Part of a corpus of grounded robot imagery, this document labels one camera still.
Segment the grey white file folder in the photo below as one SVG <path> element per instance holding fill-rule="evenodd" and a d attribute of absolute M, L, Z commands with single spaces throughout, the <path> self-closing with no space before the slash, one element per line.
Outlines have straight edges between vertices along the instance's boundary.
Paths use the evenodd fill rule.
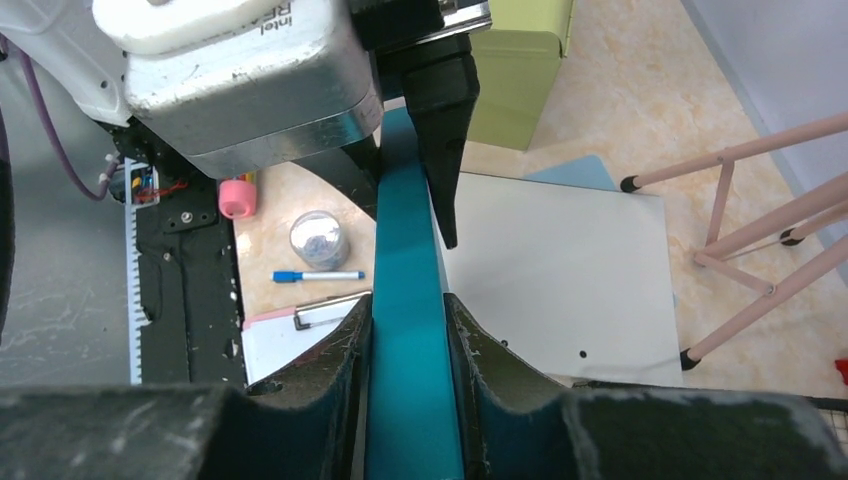
<path fill-rule="evenodd" d="M 449 290 L 537 370 L 680 387 L 661 198 L 473 173 L 456 197 Z"/>

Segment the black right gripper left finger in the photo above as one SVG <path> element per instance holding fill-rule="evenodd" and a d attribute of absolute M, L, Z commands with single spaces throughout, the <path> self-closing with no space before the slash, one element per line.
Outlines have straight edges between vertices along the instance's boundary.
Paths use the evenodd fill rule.
<path fill-rule="evenodd" d="M 347 479 L 358 423 L 372 298 L 254 386 L 223 384 L 5 389 L 5 479 Z"/>

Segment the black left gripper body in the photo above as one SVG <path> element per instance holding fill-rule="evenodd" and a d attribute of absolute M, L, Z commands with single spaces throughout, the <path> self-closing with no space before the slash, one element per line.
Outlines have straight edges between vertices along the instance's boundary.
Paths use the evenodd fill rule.
<path fill-rule="evenodd" d="M 487 1 L 349 0 L 354 29 L 367 51 L 392 51 L 492 26 Z"/>

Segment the teal file folder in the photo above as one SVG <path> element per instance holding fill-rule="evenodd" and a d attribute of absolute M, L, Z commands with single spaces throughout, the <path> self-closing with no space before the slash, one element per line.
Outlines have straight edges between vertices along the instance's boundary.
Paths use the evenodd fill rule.
<path fill-rule="evenodd" d="M 385 114 L 381 149 L 365 476 L 461 479 L 439 238 L 406 109 Z"/>

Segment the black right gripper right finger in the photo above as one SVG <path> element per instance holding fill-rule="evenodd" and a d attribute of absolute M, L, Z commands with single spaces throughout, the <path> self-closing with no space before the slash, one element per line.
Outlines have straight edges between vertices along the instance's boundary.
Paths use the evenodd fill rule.
<path fill-rule="evenodd" d="M 444 297 L 470 479 L 843 479 L 807 400 L 763 392 L 567 387 Z"/>

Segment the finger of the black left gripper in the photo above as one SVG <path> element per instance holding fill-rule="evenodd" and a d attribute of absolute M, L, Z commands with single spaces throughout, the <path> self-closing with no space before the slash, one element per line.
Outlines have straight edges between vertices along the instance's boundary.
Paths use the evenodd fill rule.
<path fill-rule="evenodd" d="M 375 142 L 355 142 L 294 163 L 321 178 L 370 218 L 376 219 L 380 153 Z"/>
<path fill-rule="evenodd" d="M 376 66 L 390 98 L 403 97 L 418 142 L 443 242 L 458 245 L 455 199 L 476 101 L 480 94 L 470 35 L 383 51 Z"/>

